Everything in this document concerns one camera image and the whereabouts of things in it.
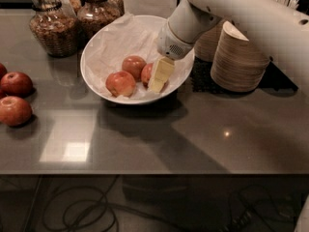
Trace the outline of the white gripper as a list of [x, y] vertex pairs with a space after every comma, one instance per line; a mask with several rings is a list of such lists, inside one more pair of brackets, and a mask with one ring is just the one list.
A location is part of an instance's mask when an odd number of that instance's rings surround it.
[[192, 43], [181, 41], [165, 22], [157, 35], [157, 52], [162, 56], [154, 61], [148, 88], [159, 93], [175, 69], [173, 60], [181, 60], [193, 48]]

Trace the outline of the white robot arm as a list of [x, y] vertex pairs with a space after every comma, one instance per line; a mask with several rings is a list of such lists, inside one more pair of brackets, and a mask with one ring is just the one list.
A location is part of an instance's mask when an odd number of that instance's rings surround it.
[[158, 33], [158, 53], [184, 58], [220, 19], [233, 23], [309, 94], [309, 15], [273, 0], [182, 0]]

